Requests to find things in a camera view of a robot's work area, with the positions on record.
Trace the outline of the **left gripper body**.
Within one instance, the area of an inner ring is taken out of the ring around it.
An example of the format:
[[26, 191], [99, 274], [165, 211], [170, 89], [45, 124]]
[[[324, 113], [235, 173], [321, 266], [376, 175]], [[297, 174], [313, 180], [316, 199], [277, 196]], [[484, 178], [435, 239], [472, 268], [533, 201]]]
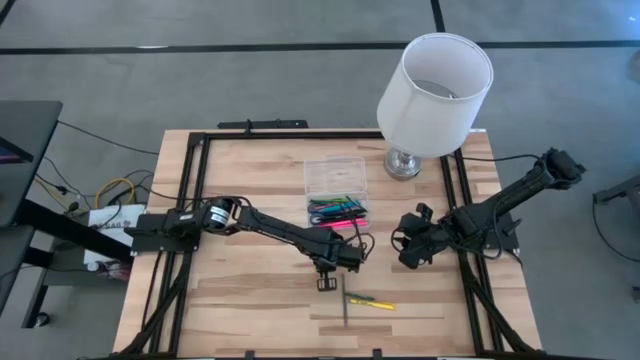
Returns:
[[344, 241], [312, 241], [311, 259], [318, 273], [334, 272], [337, 268], [358, 272], [365, 252]]

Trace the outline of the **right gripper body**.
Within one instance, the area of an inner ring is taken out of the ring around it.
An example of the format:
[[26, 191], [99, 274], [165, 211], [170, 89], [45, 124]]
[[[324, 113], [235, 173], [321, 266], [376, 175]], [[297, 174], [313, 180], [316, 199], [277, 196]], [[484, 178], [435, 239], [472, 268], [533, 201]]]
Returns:
[[441, 241], [435, 238], [439, 228], [430, 221], [405, 214], [397, 230], [403, 234], [401, 255], [433, 256], [441, 251]]

